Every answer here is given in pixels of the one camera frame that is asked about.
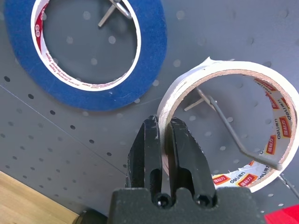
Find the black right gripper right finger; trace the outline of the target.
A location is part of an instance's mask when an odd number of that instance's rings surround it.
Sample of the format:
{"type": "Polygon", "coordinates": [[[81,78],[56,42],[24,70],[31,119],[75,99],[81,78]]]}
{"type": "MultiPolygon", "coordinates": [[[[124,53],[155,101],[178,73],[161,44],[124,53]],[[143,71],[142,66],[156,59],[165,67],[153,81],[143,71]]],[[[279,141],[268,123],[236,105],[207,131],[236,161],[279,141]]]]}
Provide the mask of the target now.
{"type": "Polygon", "coordinates": [[[216,190],[207,159],[185,122],[172,118],[166,133],[166,154],[172,198],[179,188],[188,189],[201,207],[213,207],[216,190]]]}

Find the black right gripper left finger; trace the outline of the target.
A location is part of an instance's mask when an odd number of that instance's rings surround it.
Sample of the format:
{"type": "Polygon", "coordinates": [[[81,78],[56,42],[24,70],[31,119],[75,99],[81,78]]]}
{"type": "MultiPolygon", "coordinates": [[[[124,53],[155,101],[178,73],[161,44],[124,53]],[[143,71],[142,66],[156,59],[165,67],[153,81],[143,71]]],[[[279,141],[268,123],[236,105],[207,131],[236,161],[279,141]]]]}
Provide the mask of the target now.
{"type": "Polygon", "coordinates": [[[156,115],[145,119],[128,154],[127,188],[145,188],[157,202],[162,188],[160,132],[156,115]]]}

